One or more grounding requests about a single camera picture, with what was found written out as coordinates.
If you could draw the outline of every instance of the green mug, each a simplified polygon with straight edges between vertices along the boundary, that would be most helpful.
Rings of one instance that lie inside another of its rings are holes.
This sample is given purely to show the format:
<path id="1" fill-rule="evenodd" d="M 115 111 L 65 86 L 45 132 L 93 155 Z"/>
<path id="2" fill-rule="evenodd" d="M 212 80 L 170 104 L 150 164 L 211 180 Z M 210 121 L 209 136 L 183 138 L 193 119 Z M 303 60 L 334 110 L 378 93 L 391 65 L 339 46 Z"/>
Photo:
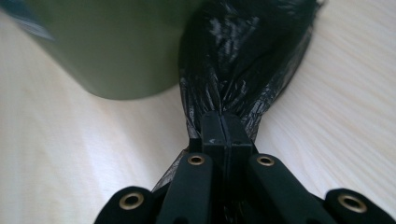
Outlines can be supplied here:
<path id="1" fill-rule="evenodd" d="M 0 0 L 87 91 L 107 99 L 175 85 L 178 41 L 202 0 Z"/>

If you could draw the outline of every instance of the black plastic bag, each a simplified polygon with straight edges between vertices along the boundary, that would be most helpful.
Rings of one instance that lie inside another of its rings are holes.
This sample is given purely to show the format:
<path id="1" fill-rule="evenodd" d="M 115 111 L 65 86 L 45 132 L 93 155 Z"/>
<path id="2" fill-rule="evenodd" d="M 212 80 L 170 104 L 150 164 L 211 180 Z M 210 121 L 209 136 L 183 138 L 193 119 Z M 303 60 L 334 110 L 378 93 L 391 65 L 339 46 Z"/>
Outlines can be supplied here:
<path id="1" fill-rule="evenodd" d="M 179 52 L 190 138 L 211 110 L 237 115 L 256 138 L 262 114 L 296 72 L 320 7 L 316 0 L 208 1 L 191 19 Z"/>

